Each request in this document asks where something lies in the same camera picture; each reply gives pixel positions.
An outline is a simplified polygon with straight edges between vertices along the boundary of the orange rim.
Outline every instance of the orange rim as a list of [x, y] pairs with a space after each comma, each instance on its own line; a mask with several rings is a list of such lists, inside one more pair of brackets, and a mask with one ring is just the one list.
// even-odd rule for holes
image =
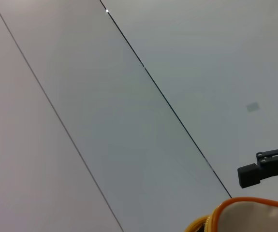
[[217, 232], [218, 220], [219, 220], [220, 214], [222, 213], [223, 209], [235, 202], [257, 202], [257, 203], [261, 203], [261, 204], [278, 207], [278, 202], [272, 201], [272, 200], [267, 200], [267, 199], [262, 199], [262, 198], [236, 197], [236, 198], [228, 199], [228, 200], [224, 201], [222, 204], [220, 204], [213, 213], [213, 216], [212, 216], [212, 231], [213, 232]]

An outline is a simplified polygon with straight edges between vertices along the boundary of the black clamp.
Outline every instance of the black clamp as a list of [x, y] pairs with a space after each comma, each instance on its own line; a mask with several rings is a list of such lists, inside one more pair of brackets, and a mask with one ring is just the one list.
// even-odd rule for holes
[[257, 185], [263, 179], [278, 175], [278, 150], [259, 152], [256, 159], [257, 164], [237, 169], [242, 188]]

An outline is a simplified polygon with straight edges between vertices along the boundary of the gray panel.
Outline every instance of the gray panel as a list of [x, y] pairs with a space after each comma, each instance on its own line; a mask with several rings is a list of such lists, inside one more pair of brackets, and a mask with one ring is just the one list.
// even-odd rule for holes
[[228, 198], [99, 1], [0, 12], [125, 231], [183, 231]]
[[103, 2], [229, 192], [278, 200], [236, 171], [278, 149], [278, 0]]
[[0, 232], [121, 232], [0, 17]]

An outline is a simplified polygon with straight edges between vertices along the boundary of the small gray mark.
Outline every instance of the small gray mark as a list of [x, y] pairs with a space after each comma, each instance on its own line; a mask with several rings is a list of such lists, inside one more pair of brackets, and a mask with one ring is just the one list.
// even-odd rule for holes
[[246, 106], [246, 108], [249, 113], [260, 109], [258, 102], [249, 104]]

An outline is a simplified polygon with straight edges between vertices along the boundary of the black line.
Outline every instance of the black line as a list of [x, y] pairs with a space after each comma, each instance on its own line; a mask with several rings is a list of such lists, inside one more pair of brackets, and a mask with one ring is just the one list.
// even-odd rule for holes
[[30, 64], [28, 63], [28, 61], [27, 61], [27, 59], [26, 59], [26, 57], [25, 57], [24, 53], [22, 52], [22, 50], [21, 50], [21, 49], [20, 49], [20, 47], [18, 46], [18, 43], [16, 42], [16, 40], [15, 40], [15, 38], [14, 38], [13, 34], [11, 33], [11, 31], [10, 31], [10, 29], [9, 29], [8, 25], [6, 24], [6, 22], [5, 22], [4, 18], [2, 17], [1, 13], [0, 13], [0, 17], [1, 17], [1, 19], [3, 20], [3, 23], [5, 24], [6, 28], [8, 29], [8, 31], [9, 31], [9, 33], [10, 33], [10, 35], [11, 35], [12, 39], [14, 40], [14, 42], [15, 42], [15, 44], [16, 44], [16, 46], [17, 46], [18, 50], [19, 50], [19, 51], [20, 51], [20, 53], [22, 54], [22, 56], [23, 56], [23, 58], [24, 58], [25, 62], [27, 63], [28, 67], [30, 68], [30, 70], [31, 70], [31, 72], [32, 72], [32, 74], [33, 74], [33, 76], [36, 78], [36, 80], [37, 80], [37, 82], [38, 82], [38, 84], [39, 84], [40, 88], [42, 89], [43, 93], [45, 94], [45, 96], [46, 96], [46, 98], [47, 98], [48, 102], [51, 104], [51, 107], [53, 108], [53, 110], [54, 110], [55, 114], [57, 115], [58, 119], [60, 120], [60, 122], [61, 122], [62, 126], [64, 127], [65, 131], [67, 132], [67, 134], [68, 134], [68, 136], [69, 136], [69, 138], [70, 138], [70, 140], [71, 140], [72, 144], [74, 145], [74, 147], [75, 147], [75, 149], [76, 149], [77, 153], [79, 154], [79, 156], [81, 157], [81, 159], [82, 159], [83, 163], [85, 164], [85, 167], [87, 168], [87, 170], [88, 170], [89, 174], [91, 175], [91, 177], [92, 177], [93, 181], [95, 182], [95, 184], [96, 184], [97, 188], [99, 189], [99, 191], [100, 191], [101, 195], [103, 196], [103, 198], [104, 198], [104, 200], [105, 200], [106, 204], [108, 205], [109, 209], [111, 210], [111, 212], [112, 212], [112, 214], [113, 214], [113, 217], [115, 218], [116, 222], [118, 223], [118, 225], [119, 225], [119, 227], [120, 227], [121, 231], [122, 231], [122, 232], [124, 232], [124, 230], [123, 230], [123, 228], [122, 228], [122, 226], [121, 226], [121, 224], [120, 224], [119, 220], [117, 219], [117, 217], [116, 217], [116, 215], [114, 214], [114, 212], [113, 212], [113, 210], [112, 210], [111, 206], [109, 205], [109, 202], [107, 201], [107, 199], [106, 199], [106, 197], [104, 196], [104, 194], [103, 194], [102, 190], [100, 189], [100, 187], [99, 187], [99, 185], [98, 185], [97, 181], [95, 180], [95, 177], [93, 176], [93, 174], [91, 173], [91, 171], [90, 171], [89, 167], [87, 166], [87, 164], [86, 164], [85, 160], [83, 159], [83, 157], [82, 157], [82, 155], [81, 155], [81, 152], [80, 152], [80, 151], [79, 151], [79, 149], [77, 148], [77, 146], [76, 146], [76, 144], [75, 144], [74, 140], [72, 139], [72, 137], [71, 137], [71, 135], [69, 134], [69, 132], [68, 132], [67, 128], [65, 127], [65, 124], [63, 123], [63, 121], [62, 121], [62, 120], [61, 120], [61, 118], [59, 117], [59, 115], [58, 115], [58, 113], [57, 113], [57, 111], [56, 111], [55, 107], [53, 106], [53, 104], [52, 104], [51, 100], [48, 98], [48, 96], [47, 96], [47, 94], [46, 94], [45, 90], [43, 89], [43, 87], [42, 87], [42, 85], [41, 85], [40, 81], [38, 80], [38, 78], [37, 78], [36, 74], [34, 73], [33, 69], [31, 68]]
[[[102, 4], [102, 6], [104, 7], [105, 10], [107, 10], [107, 8], [105, 7], [104, 3], [102, 2], [102, 0], [99, 0]], [[137, 55], [137, 53], [134, 51], [133, 47], [130, 45], [129, 41], [127, 40], [126, 36], [124, 35], [124, 33], [121, 31], [121, 29], [119, 28], [119, 26], [117, 25], [117, 23], [115, 22], [115, 20], [113, 19], [113, 17], [111, 16], [110, 12], [108, 12], [110, 18], [112, 19], [113, 23], [115, 24], [115, 26], [117, 27], [117, 29], [119, 30], [119, 32], [121, 33], [121, 35], [124, 37], [125, 41], [127, 42], [127, 44], [129, 45], [129, 47], [131, 48], [131, 50], [133, 51], [133, 53], [135, 54], [135, 56], [138, 58], [138, 60], [140, 61], [141, 65], [144, 67], [145, 71], [147, 72], [148, 76], [152, 79], [153, 83], [155, 84], [155, 86], [157, 87], [157, 89], [159, 90], [159, 92], [161, 93], [161, 95], [163, 96], [163, 98], [166, 100], [166, 102], [168, 103], [169, 107], [171, 108], [171, 110], [173, 111], [173, 113], [175, 114], [175, 116], [177, 117], [177, 119], [179, 120], [179, 122], [182, 124], [183, 128], [185, 129], [186, 133], [188, 134], [188, 136], [191, 138], [191, 140], [193, 141], [193, 143], [196, 145], [197, 149], [200, 151], [201, 155], [203, 156], [203, 158], [206, 160], [207, 164], [209, 165], [209, 167], [212, 169], [213, 173], [215, 174], [215, 176], [217, 177], [217, 179], [219, 180], [219, 182], [221, 183], [221, 185], [224, 187], [224, 189], [226, 190], [227, 194], [230, 196], [230, 198], [232, 198], [232, 196], [230, 195], [230, 193], [228, 192], [227, 188], [224, 186], [224, 184], [222, 183], [222, 181], [220, 180], [220, 178], [218, 177], [218, 175], [216, 174], [216, 172], [214, 171], [214, 169], [212, 168], [211, 164], [207, 161], [207, 158], [204, 156], [204, 154], [202, 153], [201, 149], [198, 147], [198, 145], [196, 144], [196, 142], [194, 141], [194, 139], [192, 138], [192, 136], [189, 134], [188, 130], [186, 129], [186, 127], [184, 126], [184, 124], [182, 123], [181, 119], [177, 116], [175, 110], [173, 109], [173, 107], [171, 106], [171, 104], [168, 102], [168, 100], [166, 99], [166, 97], [164, 96], [164, 94], [162, 93], [162, 91], [160, 90], [160, 88], [158, 87], [158, 85], [156, 84], [156, 82], [154, 81], [154, 79], [152, 78], [152, 76], [149, 74], [148, 70], [146, 69], [145, 65], [143, 64], [143, 62], [141, 61], [141, 59], [139, 58], [139, 56]]]

